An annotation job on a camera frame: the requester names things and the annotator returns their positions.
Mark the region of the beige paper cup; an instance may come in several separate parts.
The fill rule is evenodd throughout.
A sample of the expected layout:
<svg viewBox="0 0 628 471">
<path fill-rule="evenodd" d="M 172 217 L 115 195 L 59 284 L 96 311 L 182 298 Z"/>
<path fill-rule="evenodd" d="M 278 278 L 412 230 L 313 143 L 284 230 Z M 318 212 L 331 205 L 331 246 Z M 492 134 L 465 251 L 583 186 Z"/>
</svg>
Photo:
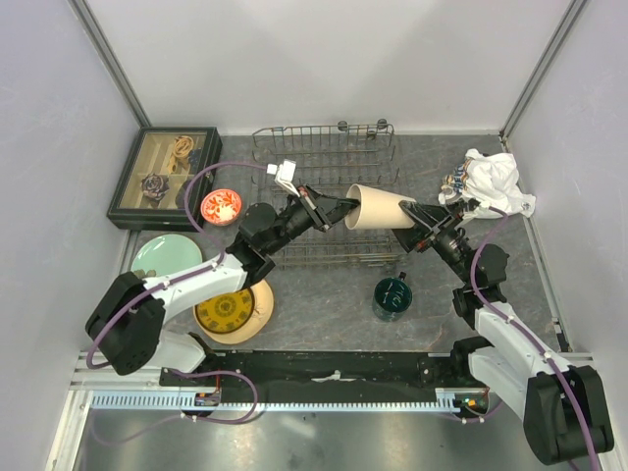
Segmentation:
<svg viewBox="0 0 628 471">
<path fill-rule="evenodd" d="M 415 199 L 411 197 L 353 184 L 346 198 L 359 201 L 359 205 L 344 218 L 345 226 L 351 231 L 398 230 L 414 226 L 413 220 L 399 206 L 401 201 L 414 203 Z"/>
</svg>

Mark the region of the yellow patterned plate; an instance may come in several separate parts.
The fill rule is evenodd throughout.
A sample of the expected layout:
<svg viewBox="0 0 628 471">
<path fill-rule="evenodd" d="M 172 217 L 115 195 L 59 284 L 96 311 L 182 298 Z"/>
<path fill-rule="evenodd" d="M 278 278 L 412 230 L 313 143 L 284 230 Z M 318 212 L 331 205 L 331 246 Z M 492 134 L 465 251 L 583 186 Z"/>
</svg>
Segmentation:
<svg viewBox="0 0 628 471">
<path fill-rule="evenodd" d="M 202 301 L 193 311 L 202 329 L 212 334 L 229 334 L 249 321 L 254 307 L 254 294 L 247 288 Z"/>
</svg>

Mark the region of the mint green plate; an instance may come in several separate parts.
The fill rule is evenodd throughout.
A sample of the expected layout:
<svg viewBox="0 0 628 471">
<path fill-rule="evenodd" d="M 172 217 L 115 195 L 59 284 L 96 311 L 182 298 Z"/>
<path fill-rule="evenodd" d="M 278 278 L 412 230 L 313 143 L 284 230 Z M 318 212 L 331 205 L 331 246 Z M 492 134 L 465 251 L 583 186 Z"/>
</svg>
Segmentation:
<svg viewBox="0 0 628 471">
<path fill-rule="evenodd" d="M 201 264 L 199 246 L 184 235 L 158 235 L 146 242 L 135 254 L 131 270 L 147 276 L 172 275 Z"/>
</svg>

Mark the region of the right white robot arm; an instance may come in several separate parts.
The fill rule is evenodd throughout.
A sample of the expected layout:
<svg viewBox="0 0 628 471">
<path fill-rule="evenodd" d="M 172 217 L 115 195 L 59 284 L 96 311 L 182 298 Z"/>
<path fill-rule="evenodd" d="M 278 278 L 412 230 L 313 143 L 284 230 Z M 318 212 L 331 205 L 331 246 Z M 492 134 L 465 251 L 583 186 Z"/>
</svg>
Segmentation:
<svg viewBox="0 0 628 471">
<path fill-rule="evenodd" d="M 614 448 L 614 434 L 600 374 L 577 366 L 543 342 L 515 313 L 500 286 L 508 254 L 488 233 L 478 247 L 461 229 L 464 213 L 478 201 L 446 206 L 403 200 L 407 219 L 393 231 L 407 252 L 433 249 L 463 282 L 453 291 L 456 314 L 476 337 L 455 343 L 449 374 L 460 386 L 487 386 L 522 421 L 529 448 L 545 465 L 599 456 Z"/>
</svg>

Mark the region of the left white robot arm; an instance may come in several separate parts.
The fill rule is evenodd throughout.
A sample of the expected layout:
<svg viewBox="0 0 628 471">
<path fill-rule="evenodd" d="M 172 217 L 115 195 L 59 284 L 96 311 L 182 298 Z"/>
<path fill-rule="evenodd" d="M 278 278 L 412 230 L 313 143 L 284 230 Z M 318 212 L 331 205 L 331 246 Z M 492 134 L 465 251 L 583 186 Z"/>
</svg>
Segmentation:
<svg viewBox="0 0 628 471">
<path fill-rule="evenodd" d="M 250 206 L 234 241 L 206 262 L 170 276 L 123 273 L 86 321 L 89 351 L 101 352 L 120 376 L 155 365 L 180 370 L 195 386 L 207 385 L 215 375 L 214 360 L 192 335 L 168 332 L 165 324 L 207 299 L 262 282 L 275 267 L 276 252 L 310 229 L 328 231 L 358 206 L 354 198 L 302 185 L 282 211 L 268 203 Z"/>
</svg>

